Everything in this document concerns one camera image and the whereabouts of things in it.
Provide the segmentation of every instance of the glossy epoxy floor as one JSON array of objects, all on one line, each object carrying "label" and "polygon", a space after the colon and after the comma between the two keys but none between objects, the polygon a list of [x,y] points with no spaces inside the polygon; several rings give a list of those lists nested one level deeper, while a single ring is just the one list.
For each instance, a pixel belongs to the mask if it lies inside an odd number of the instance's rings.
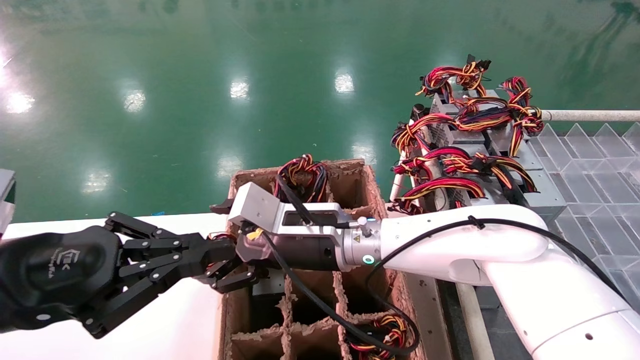
[{"label": "glossy epoxy floor", "polygon": [[607,1],[1,1],[16,222],[195,213],[230,174],[364,157],[383,193],[418,77],[467,53],[542,108],[640,109],[640,16]]}]

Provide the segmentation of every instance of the black wire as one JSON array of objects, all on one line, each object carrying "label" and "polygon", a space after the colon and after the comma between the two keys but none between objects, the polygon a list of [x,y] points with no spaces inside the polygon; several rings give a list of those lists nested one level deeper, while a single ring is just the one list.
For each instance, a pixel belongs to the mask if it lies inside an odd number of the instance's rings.
[{"label": "black wire", "polygon": [[420,235],[416,236],[415,238],[413,238],[410,241],[406,242],[404,245],[402,245],[399,248],[397,248],[396,250],[392,251],[382,261],[380,261],[379,263],[376,264],[376,266],[373,267],[373,270],[371,270],[371,273],[369,273],[369,275],[365,279],[365,285],[367,286],[367,289],[369,290],[371,295],[376,300],[378,300],[378,301],[380,301],[382,303],[385,303],[386,302],[385,299],[381,298],[378,294],[376,294],[373,291],[373,289],[371,288],[371,284],[370,284],[373,275],[376,273],[376,271],[378,271],[380,268],[382,268],[382,266],[384,264],[388,263],[391,259],[396,257],[402,251],[405,251],[406,249],[410,248],[411,246],[415,245],[416,243],[418,243],[418,242],[420,242],[420,241],[422,241],[422,240],[424,240],[426,238],[430,238],[435,234],[441,233],[441,232],[446,231],[446,230],[455,229],[457,227],[462,227],[462,226],[467,226],[467,225],[476,225],[477,226],[479,224],[499,224],[499,225],[508,225],[508,226],[513,226],[513,227],[519,227],[521,229],[529,230],[529,231],[532,231],[532,232],[534,232],[536,234],[542,235],[542,236],[544,236],[546,238],[550,238],[551,240],[557,242],[559,245],[562,245],[562,246],[566,247],[569,251],[574,253],[583,263],[585,263],[591,269],[591,271],[593,271],[593,273],[602,282],[604,282],[608,287],[611,288],[611,290],[613,290],[616,294],[618,294],[618,296],[620,296],[625,302],[628,303],[628,301],[625,299],[625,297],[622,295],[622,293],[616,287],[616,285],[610,280],[610,278],[608,278],[608,276],[606,276],[604,274],[604,272],[602,272],[602,270],[600,268],[598,268],[594,264],[594,262],[587,257],[587,255],[585,255],[582,251],[580,251],[577,247],[573,246],[571,243],[569,243],[565,239],[561,238],[560,236],[558,236],[558,235],[556,235],[554,233],[551,233],[548,230],[540,229],[539,227],[535,227],[533,225],[525,224],[523,222],[517,222],[517,221],[513,221],[513,220],[506,220],[506,219],[498,219],[498,218],[482,218],[482,219],[472,219],[472,218],[470,218],[469,220],[463,220],[463,221],[458,221],[458,222],[453,222],[451,224],[443,225],[443,226],[437,227],[436,229],[427,231],[426,233],[423,233],[423,234],[420,234]]},{"label": "black wire", "polygon": [[300,200],[298,196],[296,196],[296,194],[293,192],[293,190],[291,190],[287,186],[287,182],[285,181],[285,179],[282,178],[280,174],[276,175],[276,181],[278,181],[278,185],[280,185],[280,188],[284,192],[284,195],[287,197],[287,200],[289,200],[289,202],[293,205],[293,207],[296,209],[296,212],[298,212],[298,215],[300,216],[302,221],[304,221],[305,224],[307,225],[315,224],[318,226],[333,226],[336,229],[349,229],[348,222],[326,224],[318,221],[318,219],[316,219],[313,215],[311,215],[311,212],[302,203],[302,200]]},{"label": "black wire", "polygon": [[407,316],[407,314],[402,312],[402,310],[398,309],[393,304],[389,304],[385,299],[381,298],[380,296],[378,296],[376,294],[378,300],[380,302],[382,302],[382,304],[384,304],[384,305],[388,306],[389,308],[393,309],[394,311],[396,311],[398,313],[398,315],[400,317],[402,317],[406,321],[406,323],[409,325],[409,327],[411,327],[411,330],[413,332],[413,343],[410,346],[408,346],[408,347],[393,347],[393,346],[389,346],[389,345],[381,342],[380,340],[378,340],[378,339],[376,339],[376,338],[374,338],[374,337],[372,337],[370,335],[367,335],[366,332],[360,330],[356,325],[348,322],[343,317],[338,315],[338,313],[336,313],[335,310],[333,310],[329,305],[325,304],[324,301],[322,301],[313,291],[311,291],[302,282],[302,280],[300,280],[300,278],[296,275],[296,273],[293,272],[291,267],[287,264],[287,262],[284,260],[284,258],[280,255],[280,253],[276,249],[276,245],[273,243],[273,240],[271,240],[271,237],[265,232],[263,232],[262,235],[264,236],[265,240],[267,240],[267,243],[269,244],[269,247],[271,247],[271,251],[273,253],[273,257],[276,259],[276,261],[278,262],[278,264],[280,265],[282,270],[285,272],[285,274],[287,274],[287,276],[289,276],[291,278],[291,281],[296,285],[296,287],[298,289],[300,289],[318,307],[320,307],[320,309],[322,311],[324,311],[327,315],[329,315],[330,318],[334,319],[338,324],[342,325],[353,336],[355,336],[356,338],[358,338],[359,340],[363,341],[366,344],[371,344],[371,345],[373,345],[373,346],[375,346],[377,348],[380,348],[382,350],[386,350],[386,351],[390,352],[391,354],[395,354],[395,355],[402,355],[402,356],[409,355],[418,347],[418,344],[420,343],[420,332],[418,330],[418,327],[413,322],[413,320],[411,320],[411,318],[409,318],[409,316]]}]

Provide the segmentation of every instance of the white pipe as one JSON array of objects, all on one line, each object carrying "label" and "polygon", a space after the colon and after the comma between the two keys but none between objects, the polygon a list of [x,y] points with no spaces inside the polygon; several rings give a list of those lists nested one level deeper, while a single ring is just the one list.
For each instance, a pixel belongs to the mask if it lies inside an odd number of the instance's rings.
[{"label": "white pipe", "polygon": [[472,285],[458,282],[456,283],[456,290],[458,291],[462,317],[464,317],[465,325],[467,326],[474,360],[495,360],[493,349],[489,342],[489,334],[487,334],[482,311],[478,304],[476,290]]},{"label": "white pipe", "polygon": [[542,110],[543,121],[640,121],[640,110]]}]

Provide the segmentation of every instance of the wire bundle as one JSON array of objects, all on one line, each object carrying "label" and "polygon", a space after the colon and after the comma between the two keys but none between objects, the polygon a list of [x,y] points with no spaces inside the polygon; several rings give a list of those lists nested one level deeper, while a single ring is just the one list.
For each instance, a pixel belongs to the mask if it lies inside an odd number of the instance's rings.
[{"label": "wire bundle", "polygon": [[433,69],[426,76],[421,76],[422,88],[415,95],[431,96],[440,93],[449,104],[461,105],[453,97],[453,90],[449,78],[456,78],[456,83],[468,90],[477,90],[480,96],[486,96],[486,90],[481,84],[483,73],[489,69],[491,60],[470,61],[464,67],[441,66]]},{"label": "wire bundle", "polygon": [[[307,184],[299,184],[296,175],[309,174],[310,179]],[[299,158],[286,163],[278,174],[285,180],[287,186],[297,193],[303,202],[321,202],[326,193],[328,177],[324,164],[315,161],[310,154],[304,154]],[[282,202],[288,202],[287,196],[282,187],[276,182],[273,195]]]},{"label": "wire bundle", "polygon": [[411,190],[408,190],[402,197],[395,199],[391,206],[388,207],[388,210],[407,215],[422,214],[424,210],[420,206],[412,203],[412,201],[434,190],[447,188],[466,190],[470,192],[474,198],[484,197],[484,190],[475,181],[464,177],[445,176],[419,184]]},{"label": "wire bundle", "polygon": [[391,168],[395,174],[410,175],[416,179],[431,180],[433,175],[426,163],[428,161],[438,159],[441,156],[454,156],[468,158],[469,155],[463,149],[453,146],[445,146],[429,151],[424,157],[417,156],[415,158],[405,159]]},{"label": "wire bundle", "polygon": [[509,177],[500,169],[500,166],[504,166],[520,175],[525,186],[525,192],[538,191],[536,185],[533,183],[533,179],[531,179],[531,176],[524,170],[522,165],[507,156],[488,156],[477,152],[472,157],[468,155],[467,157],[452,156],[443,159],[442,163],[444,165],[444,172],[447,175],[464,173],[487,176],[493,174],[503,186],[512,189],[513,185],[511,181],[509,181]]},{"label": "wire bundle", "polygon": [[455,126],[452,117],[439,113],[423,116],[413,124],[401,122],[398,123],[398,127],[391,137],[391,145],[400,152],[404,151],[405,154],[408,154],[410,149],[416,145],[420,146],[421,149],[430,151],[433,146],[426,143],[420,131],[421,128],[429,124],[449,124]]},{"label": "wire bundle", "polygon": [[545,127],[542,122],[542,111],[536,106],[529,105],[531,88],[527,81],[519,76],[509,78],[500,84],[500,88],[509,94],[509,108],[513,110],[513,136],[509,145],[509,156],[516,156],[522,143],[524,131],[534,136]]},{"label": "wire bundle", "polygon": [[[480,105],[489,108],[480,110]],[[460,131],[483,131],[513,120],[509,103],[499,97],[470,97],[454,119]]]},{"label": "wire bundle", "polygon": [[[371,324],[370,331],[380,336],[384,335],[384,344],[404,347],[406,343],[406,324],[400,316],[385,315]],[[349,346],[359,352],[359,360],[394,360],[396,358],[396,356],[389,351],[376,348],[374,345],[361,343],[354,339],[349,339]]]}]

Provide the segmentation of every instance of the cardboard divider box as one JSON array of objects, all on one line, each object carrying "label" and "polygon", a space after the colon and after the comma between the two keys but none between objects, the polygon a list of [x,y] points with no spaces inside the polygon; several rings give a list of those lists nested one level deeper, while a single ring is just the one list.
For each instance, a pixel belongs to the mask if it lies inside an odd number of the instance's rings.
[{"label": "cardboard divider box", "polygon": [[[363,160],[324,161],[328,171],[328,202],[337,202],[353,218],[382,219],[387,210],[376,184],[373,169]],[[273,193],[279,168],[243,170],[231,179],[229,198],[237,189],[254,182]],[[228,225],[237,233],[237,227]],[[296,275],[326,304],[347,321],[367,323],[387,311],[370,296],[364,280],[373,267],[349,272],[295,270]],[[384,296],[415,321],[415,309],[403,273],[380,271],[373,279],[377,294]],[[221,338],[218,359],[222,360],[357,360],[346,343],[346,331],[324,314],[300,289],[285,277],[284,294],[256,302],[249,289],[225,294],[221,303]],[[426,360],[424,349],[396,359]]]}]

